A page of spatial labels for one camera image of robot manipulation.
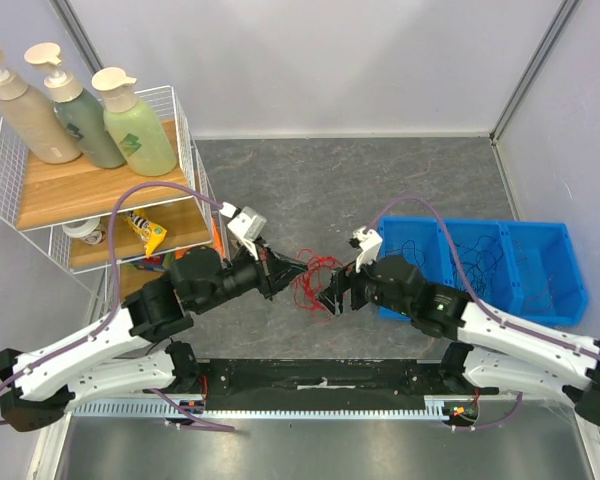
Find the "blue green box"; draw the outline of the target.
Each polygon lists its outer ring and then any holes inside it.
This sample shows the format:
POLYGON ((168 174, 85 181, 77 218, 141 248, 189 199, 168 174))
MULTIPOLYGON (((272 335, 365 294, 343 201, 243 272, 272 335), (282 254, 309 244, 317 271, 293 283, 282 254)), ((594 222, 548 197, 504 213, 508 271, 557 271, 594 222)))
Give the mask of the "blue green box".
POLYGON ((167 252, 131 261, 129 265, 132 268, 140 271, 164 273, 170 269, 170 266, 174 262, 174 260, 175 253, 167 252))

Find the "orange snack box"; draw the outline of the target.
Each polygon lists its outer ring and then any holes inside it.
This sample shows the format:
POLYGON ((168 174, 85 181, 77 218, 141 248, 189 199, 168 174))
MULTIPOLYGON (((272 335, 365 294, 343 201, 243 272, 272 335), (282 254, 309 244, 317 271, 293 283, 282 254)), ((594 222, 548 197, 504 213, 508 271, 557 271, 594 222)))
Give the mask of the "orange snack box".
POLYGON ((212 235, 213 235, 213 248, 214 250, 223 258, 226 259, 226 249, 224 246, 224 241, 222 239, 221 231, 218 227, 218 223, 215 219, 212 220, 212 235))

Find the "beige pump bottle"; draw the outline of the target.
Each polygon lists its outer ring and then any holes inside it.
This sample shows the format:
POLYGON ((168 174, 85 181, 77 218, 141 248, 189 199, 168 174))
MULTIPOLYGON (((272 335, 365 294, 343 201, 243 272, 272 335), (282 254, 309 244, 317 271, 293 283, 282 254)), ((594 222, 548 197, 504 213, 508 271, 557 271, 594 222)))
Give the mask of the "beige pump bottle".
POLYGON ((81 156, 76 142, 57 119, 51 100, 6 66, 1 46, 0 112, 41 161, 59 165, 81 156))

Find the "white round cup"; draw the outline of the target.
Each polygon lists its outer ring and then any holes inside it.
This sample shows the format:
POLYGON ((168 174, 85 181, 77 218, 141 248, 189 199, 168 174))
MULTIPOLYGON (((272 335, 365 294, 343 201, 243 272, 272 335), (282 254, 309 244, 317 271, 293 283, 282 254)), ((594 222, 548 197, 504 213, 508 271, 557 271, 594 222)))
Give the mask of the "white round cup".
POLYGON ((106 228, 98 217, 65 223, 62 230, 71 239, 91 246, 103 243, 106 238, 106 228))

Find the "yellow snack bag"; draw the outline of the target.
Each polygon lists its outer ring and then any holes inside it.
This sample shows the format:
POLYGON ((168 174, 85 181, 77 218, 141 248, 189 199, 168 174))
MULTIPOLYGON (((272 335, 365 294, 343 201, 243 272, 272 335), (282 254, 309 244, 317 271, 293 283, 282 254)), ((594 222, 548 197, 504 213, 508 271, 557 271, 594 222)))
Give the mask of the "yellow snack bag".
POLYGON ((123 220, 143 243, 146 257, 151 257, 167 236, 167 229, 151 221, 143 209, 126 211, 123 220))

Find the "dark green pump bottle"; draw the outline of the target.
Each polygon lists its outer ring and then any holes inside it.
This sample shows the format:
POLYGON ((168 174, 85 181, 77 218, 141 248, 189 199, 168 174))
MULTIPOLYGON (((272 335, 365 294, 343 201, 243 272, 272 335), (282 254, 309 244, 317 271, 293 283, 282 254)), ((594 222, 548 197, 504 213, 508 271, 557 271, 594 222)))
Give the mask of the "dark green pump bottle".
POLYGON ((104 109, 98 99, 63 64, 61 47, 43 42, 30 47, 25 61, 44 72, 54 112, 76 142, 80 152, 95 167, 116 169, 126 163, 104 124, 104 109))

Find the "light green pump bottle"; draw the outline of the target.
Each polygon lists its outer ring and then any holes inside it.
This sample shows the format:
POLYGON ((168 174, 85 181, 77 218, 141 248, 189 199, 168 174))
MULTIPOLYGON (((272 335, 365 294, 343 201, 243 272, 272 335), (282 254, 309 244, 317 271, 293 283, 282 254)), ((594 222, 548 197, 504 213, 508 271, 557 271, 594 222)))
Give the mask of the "light green pump bottle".
POLYGON ((136 82, 119 67, 106 67, 91 80, 103 100, 105 127, 130 169, 145 177, 163 176, 178 160, 157 114, 134 91, 136 82))

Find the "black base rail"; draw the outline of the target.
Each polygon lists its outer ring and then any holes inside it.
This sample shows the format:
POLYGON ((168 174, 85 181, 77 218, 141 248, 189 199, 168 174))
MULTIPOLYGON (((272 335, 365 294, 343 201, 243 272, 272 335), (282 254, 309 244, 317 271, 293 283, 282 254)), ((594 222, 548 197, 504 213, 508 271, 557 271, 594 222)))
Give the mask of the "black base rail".
POLYGON ((162 391, 202 394, 214 411, 317 412, 421 409, 426 395, 472 397, 476 388, 413 359, 211 359, 162 391))

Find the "blue plastic bin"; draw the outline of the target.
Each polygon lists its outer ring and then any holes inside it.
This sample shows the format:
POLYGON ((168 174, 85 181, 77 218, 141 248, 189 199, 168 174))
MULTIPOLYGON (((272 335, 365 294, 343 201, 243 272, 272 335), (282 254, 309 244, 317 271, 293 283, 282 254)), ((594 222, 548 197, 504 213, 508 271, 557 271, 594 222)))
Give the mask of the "blue plastic bin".
MULTIPOLYGON (((465 274, 485 302, 535 323, 577 325, 588 306, 567 227, 561 223, 447 219, 465 274)), ((426 279, 463 290, 441 227, 433 218, 385 216, 380 255, 398 254, 426 279)))

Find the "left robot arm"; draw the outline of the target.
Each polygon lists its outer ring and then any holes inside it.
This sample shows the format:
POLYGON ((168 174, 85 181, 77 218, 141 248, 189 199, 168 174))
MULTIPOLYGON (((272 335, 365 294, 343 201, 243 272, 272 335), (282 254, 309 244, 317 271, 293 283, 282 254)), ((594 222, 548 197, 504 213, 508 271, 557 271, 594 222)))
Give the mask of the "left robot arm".
POLYGON ((254 253, 241 248, 231 261, 191 248, 106 317, 36 351, 0 351, 0 425, 29 432, 116 394, 191 392, 200 368, 190 345, 175 342, 135 359, 127 353, 191 328, 195 316, 248 291, 271 299, 307 269, 265 244, 254 253))

